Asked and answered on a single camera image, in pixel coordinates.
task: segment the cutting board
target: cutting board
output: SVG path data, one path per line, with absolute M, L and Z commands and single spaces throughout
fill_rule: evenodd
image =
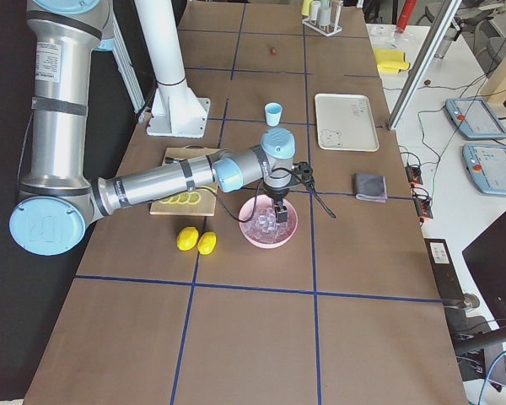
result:
M 178 160 L 196 158 L 213 154 L 219 149 L 209 148 L 167 148 L 165 150 L 164 163 L 166 158 Z M 218 183 L 205 185 L 214 192 L 218 192 Z M 150 213 L 153 215 L 192 215 L 199 217 L 212 217 L 216 208 L 216 197 L 208 190 L 196 189 L 194 192 L 183 192 L 181 195 L 164 198 L 152 202 Z

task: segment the bowl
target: bowl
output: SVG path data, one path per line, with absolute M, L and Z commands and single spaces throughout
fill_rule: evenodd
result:
M 250 198 L 240 210 L 240 219 L 248 219 L 253 211 L 255 198 Z M 283 199 L 287 207 L 288 221 L 284 224 L 275 223 L 272 199 L 261 194 L 256 199 L 256 210 L 253 219 L 247 223 L 240 222 L 240 230 L 252 245 L 262 249 L 274 249 L 287 243 L 298 228 L 298 215 L 293 204 Z

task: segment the red tube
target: red tube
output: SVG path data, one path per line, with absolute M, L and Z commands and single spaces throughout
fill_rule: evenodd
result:
M 406 0 L 403 9 L 401 10 L 401 15 L 397 20 L 396 24 L 396 32 L 403 32 L 408 24 L 408 20 L 411 18 L 412 11 L 414 11 L 414 6 L 416 6 L 416 0 Z

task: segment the black monitor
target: black monitor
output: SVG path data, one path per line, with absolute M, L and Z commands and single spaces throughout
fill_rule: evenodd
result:
M 506 327 L 506 211 L 463 250 L 463 257 L 489 310 Z

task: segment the pink bowl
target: pink bowl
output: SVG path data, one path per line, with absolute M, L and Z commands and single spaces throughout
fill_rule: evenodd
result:
M 255 198 L 250 198 L 240 210 L 240 219 L 248 219 L 251 216 L 251 212 L 253 211 L 253 202 Z M 253 218 L 249 223 L 242 224 L 240 222 L 240 230 L 242 234 L 244 234 L 245 238 L 251 242 L 253 245 L 257 247 L 261 247 L 262 249 L 273 249 L 275 247 L 279 247 L 284 245 L 290 238 L 293 237 L 294 232 L 298 228 L 298 215 L 296 214 L 296 210 L 293 205 L 287 201 L 283 200 L 285 206 L 288 211 L 288 229 L 282 231 L 279 235 L 272 235 L 269 242 L 263 241 L 262 239 L 266 237 L 266 234 L 262 234 L 258 229 L 255 229 L 255 218 Z M 269 198 L 266 194 L 261 194 L 256 199 L 256 215 L 262 212 L 263 209 L 272 207 L 272 199 Z

